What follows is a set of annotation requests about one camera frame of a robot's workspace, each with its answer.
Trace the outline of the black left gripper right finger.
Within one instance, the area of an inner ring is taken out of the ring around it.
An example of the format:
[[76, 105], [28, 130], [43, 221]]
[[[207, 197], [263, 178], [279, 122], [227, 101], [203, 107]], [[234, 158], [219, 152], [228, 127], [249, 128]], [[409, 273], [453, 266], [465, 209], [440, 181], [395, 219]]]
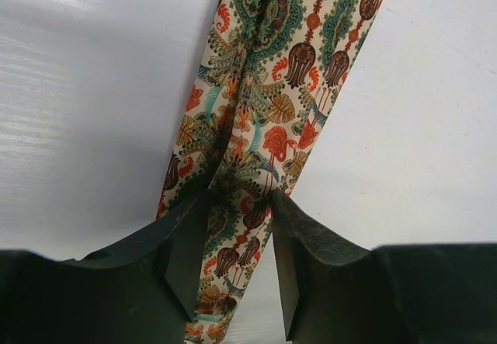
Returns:
[[493, 243], [362, 248], [270, 196], [283, 324], [292, 343], [494, 343]]

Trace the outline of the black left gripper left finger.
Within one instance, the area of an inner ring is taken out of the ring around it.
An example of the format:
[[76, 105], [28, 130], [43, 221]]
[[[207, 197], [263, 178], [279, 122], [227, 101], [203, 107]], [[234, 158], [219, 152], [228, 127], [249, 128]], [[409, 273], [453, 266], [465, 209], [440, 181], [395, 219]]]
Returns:
[[181, 343], [193, 319], [210, 193], [92, 252], [1, 253], [3, 343]]

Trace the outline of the paisley patterned tie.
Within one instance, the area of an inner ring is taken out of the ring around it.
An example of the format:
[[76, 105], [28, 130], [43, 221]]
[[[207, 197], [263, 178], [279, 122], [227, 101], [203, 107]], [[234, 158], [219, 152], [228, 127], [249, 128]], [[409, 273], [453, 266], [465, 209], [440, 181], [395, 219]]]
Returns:
[[184, 342], [224, 340], [382, 1], [219, 0], [157, 210], [212, 192]]

